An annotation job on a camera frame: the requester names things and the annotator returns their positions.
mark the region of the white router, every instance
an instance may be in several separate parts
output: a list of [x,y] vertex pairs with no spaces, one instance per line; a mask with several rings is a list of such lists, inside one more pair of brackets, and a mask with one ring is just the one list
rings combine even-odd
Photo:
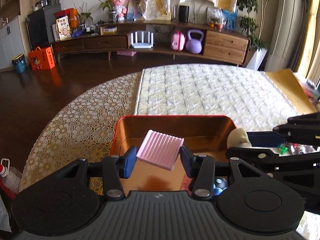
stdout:
[[144,32],[141,32],[141,42],[138,42],[138,32],[131,33],[131,46],[134,49],[151,49],[153,47],[153,33],[148,32],[148,42],[144,42]]

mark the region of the pink soap dish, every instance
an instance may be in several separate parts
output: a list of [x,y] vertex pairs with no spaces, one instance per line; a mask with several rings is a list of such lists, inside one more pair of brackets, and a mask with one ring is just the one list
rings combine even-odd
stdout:
[[184,139],[149,130],[137,158],[159,168],[172,171]]

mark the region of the white cabinet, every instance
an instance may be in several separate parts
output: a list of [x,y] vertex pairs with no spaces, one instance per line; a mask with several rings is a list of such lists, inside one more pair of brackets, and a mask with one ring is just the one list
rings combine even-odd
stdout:
[[0,35],[0,69],[5,68],[6,66],[7,66],[7,55],[5,54],[2,38]]
[[24,52],[19,18],[0,29],[0,69],[12,66],[11,60]]

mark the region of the plastic bag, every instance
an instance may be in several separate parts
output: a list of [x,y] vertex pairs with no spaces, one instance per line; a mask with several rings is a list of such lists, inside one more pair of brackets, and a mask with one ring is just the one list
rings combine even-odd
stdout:
[[221,30],[223,28],[224,21],[224,15],[221,9],[208,7],[207,24],[210,27]]
[[1,196],[0,196],[0,230],[11,233],[11,228],[9,224],[9,215]]

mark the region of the orange paper bag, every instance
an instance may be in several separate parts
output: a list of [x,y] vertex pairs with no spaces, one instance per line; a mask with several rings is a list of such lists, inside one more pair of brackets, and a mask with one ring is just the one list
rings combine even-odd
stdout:
[[51,47],[45,49],[36,47],[35,50],[29,52],[28,56],[32,70],[52,69],[55,67]]

